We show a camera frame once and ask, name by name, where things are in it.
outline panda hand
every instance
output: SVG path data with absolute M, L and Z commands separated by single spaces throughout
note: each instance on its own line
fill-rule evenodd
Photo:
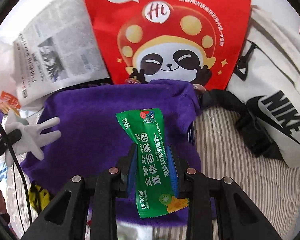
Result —
M 197 75 L 196 75 L 196 84 L 204 86 L 208 83 L 212 76 L 212 72 L 208 69 L 207 65 L 204 65 L 203 68 L 200 66 L 197 68 Z
M 142 84 L 146 84 L 146 78 L 145 78 L 145 70 L 140 69 L 140 72 L 136 68 L 133 69 L 133 72 L 129 76 L 130 78 L 136 78 L 139 80 Z

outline cartoon panda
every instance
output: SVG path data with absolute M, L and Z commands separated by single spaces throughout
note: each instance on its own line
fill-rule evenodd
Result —
M 163 1 L 151 3 L 151 10 L 146 5 L 118 33 L 118 48 L 130 79 L 141 83 L 175 79 L 204 86 L 216 61 L 212 57 L 216 46 L 212 24 L 193 9 Z M 156 21 L 156 16 L 164 22 Z

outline panda face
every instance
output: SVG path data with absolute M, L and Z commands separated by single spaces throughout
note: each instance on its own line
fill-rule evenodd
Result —
M 144 69 L 147 82 L 154 79 L 192 81 L 202 67 L 202 54 L 194 46 L 162 43 L 142 51 L 136 60 L 138 71 Z

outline kiwi illustration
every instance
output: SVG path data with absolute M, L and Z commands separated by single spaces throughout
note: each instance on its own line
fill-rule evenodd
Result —
M 169 194 L 162 194 L 162 195 L 160 195 L 160 197 L 159 197 L 159 201 L 160 201 L 160 203 L 163 204 L 163 205 L 168 205 L 168 204 L 170 204 L 170 203 L 171 203 L 171 200 L 172 200 L 172 198 L 171 198 L 171 195 L 169 195 Z

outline panda mouth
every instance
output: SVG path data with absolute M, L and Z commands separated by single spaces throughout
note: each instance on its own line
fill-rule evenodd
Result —
M 169 68 L 169 70 L 164 70 L 164 69 L 161 69 L 161 70 L 162 70 L 162 71 L 167 71 L 167 72 L 169 72 L 169 71 L 174 71 L 174 70 L 180 68 L 180 66 L 178 66 L 178 67 L 176 67 L 176 68 L 174 68 L 174 69 L 171 69 L 171 67 L 168 67 L 168 68 Z

